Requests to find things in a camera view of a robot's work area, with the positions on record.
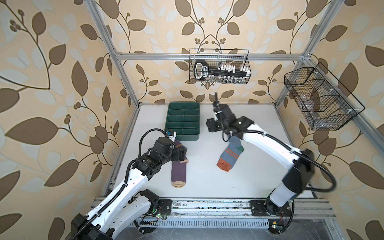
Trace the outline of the purple sock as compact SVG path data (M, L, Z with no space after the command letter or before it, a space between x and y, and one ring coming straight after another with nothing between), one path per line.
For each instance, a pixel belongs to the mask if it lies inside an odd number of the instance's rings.
M186 165L189 162L186 153L182 154L182 161L172 161L171 182L175 188L182 188L186 184Z

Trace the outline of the green compartment tray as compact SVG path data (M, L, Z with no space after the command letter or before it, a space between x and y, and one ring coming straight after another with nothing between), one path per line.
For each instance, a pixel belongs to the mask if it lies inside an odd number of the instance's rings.
M200 136L200 104L172 102L168 105L165 132L175 131L176 140L197 141Z

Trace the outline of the blue orange striped sock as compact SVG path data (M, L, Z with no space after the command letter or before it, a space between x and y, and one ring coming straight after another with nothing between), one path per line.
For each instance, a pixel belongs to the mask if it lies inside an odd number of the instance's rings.
M229 139L228 147L221 154L217 166L226 172L229 172L236 164L239 156L243 153L244 147L242 146L241 139L238 137L231 137Z

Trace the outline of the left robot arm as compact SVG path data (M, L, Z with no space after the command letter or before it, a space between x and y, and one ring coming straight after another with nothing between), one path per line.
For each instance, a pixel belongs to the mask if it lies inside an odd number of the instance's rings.
M142 215L159 211L158 195L142 190L162 166L170 161L182 162L187 148L177 147L174 130L159 130L154 146L132 160L125 178L95 208L86 215L78 214L71 222L72 240L114 240L130 224L136 224Z

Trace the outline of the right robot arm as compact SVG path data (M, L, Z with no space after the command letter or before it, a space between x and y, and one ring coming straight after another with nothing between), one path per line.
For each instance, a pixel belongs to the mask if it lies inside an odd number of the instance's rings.
M226 104L218 100L213 102L214 118L207 119L209 132L222 132L222 138L229 145L221 154L217 166L228 172L237 162L244 148L241 141L250 143L263 150L288 172L279 185L273 189L265 200L262 211L276 216L288 202L294 201L303 191L329 193L335 190L337 181L333 174L313 159L313 152L302 151L285 144L278 138L264 131L254 121L247 117L237 118ZM323 171L331 180L327 189L308 187L315 169Z

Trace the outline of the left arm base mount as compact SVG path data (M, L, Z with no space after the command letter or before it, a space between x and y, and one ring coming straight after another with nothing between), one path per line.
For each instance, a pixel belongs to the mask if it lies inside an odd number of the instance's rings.
M172 211L171 199L159 199L154 204L151 203L145 215L169 215Z

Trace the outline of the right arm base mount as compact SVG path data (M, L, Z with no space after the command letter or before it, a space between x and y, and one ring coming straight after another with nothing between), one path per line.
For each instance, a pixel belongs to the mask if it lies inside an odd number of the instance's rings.
M290 217L293 210L288 202L282 207L278 207L269 200L251 200L249 205L253 217Z

